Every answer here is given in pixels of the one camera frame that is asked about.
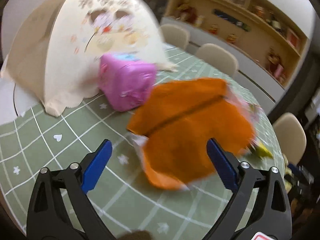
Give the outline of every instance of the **chair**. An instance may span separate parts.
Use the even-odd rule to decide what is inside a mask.
[[[186,49],[190,40],[190,33],[187,30],[174,24],[164,24],[160,27],[160,29],[165,42],[177,46],[183,50]]]
[[[285,113],[273,124],[282,153],[289,163],[297,165],[306,149],[307,139],[298,119]]]
[[[230,77],[233,77],[239,68],[236,57],[215,44],[202,45],[196,52],[196,56]]]

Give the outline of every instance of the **metal screw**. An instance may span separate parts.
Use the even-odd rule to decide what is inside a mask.
[[[248,169],[250,167],[250,164],[247,162],[241,162],[241,167],[244,169]]]
[[[278,172],[279,172],[279,170],[278,170],[277,167],[271,167],[271,171],[272,171],[273,173],[278,173]]]
[[[79,167],[79,163],[70,164],[70,169],[72,169],[72,170],[76,170],[76,169],[78,169],[78,167]]]
[[[43,168],[40,170],[40,173],[41,173],[41,174],[45,174],[47,171],[48,171],[48,168],[47,168],[47,167],[43,167]]]

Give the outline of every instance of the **table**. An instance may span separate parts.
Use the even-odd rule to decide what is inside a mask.
[[[167,57],[178,72],[158,72],[156,83],[215,77],[228,80],[236,94],[257,104],[252,94],[211,65],[181,49],[167,50]],[[88,193],[98,215],[114,235],[145,229],[154,239],[201,239],[215,223],[231,192],[217,175],[203,180],[190,191],[163,191],[151,186],[129,141],[126,125],[133,112],[118,113],[100,93],[77,107],[66,109],[55,118],[44,113],[41,104],[24,117],[0,126],[0,186],[5,200],[26,229],[30,195],[39,170],[64,169],[93,152],[103,139],[111,140],[114,150],[97,186]],[[258,137],[274,154],[274,160],[243,157],[255,168],[277,166],[283,175],[284,162],[278,141],[266,115],[256,126]],[[80,229],[66,191],[62,191],[73,225]],[[245,226],[257,192],[253,192],[239,227]]]

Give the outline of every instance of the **white label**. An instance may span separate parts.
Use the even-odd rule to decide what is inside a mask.
[[[264,233],[258,232],[251,240],[274,240],[273,238],[266,236]]]

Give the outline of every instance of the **purple pouch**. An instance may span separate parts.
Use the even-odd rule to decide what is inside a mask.
[[[141,106],[156,80],[156,66],[132,54],[109,54],[100,58],[99,88],[119,112]]]

